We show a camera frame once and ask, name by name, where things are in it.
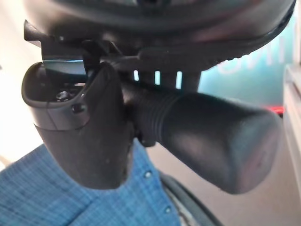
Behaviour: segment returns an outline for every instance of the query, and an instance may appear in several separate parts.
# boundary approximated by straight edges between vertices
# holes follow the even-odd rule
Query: adjustment lever
[[[122,88],[142,137],[159,142],[220,189],[248,192],[270,172],[282,139],[273,112],[138,83],[124,82]]]

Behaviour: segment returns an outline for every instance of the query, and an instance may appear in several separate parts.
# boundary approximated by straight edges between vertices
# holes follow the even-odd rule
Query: person
[[[134,140],[133,166],[117,190],[74,182],[44,145],[0,173],[0,225],[215,226],[220,222]]]

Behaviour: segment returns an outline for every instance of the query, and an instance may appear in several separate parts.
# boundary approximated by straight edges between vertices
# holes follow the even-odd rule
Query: black plastic
[[[270,172],[282,137],[273,112],[204,94],[130,83],[122,88],[142,137],[158,141],[222,190],[248,192]]]
[[[238,40],[277,27],[294,0],[24,0],[29,22],[45,34],[133,47]]]
[[[129,173],[134,138],[133,126],[125,119],[118,75],[102,63],[74,99],[57,103],[39,97],[49,92],[39,92],[39,81],[32,82],[42,73],[41,66],[29,69],[22,94],[46,147],[79,184],[93,189],[118,188]]]

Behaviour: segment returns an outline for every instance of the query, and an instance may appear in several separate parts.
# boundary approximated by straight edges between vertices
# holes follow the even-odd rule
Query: blue shirt
[[[134,141],[133,167],[117,190],[84,188],[44,145],[0,173],[0,225],[180,226],[173,203],[144,147]]]

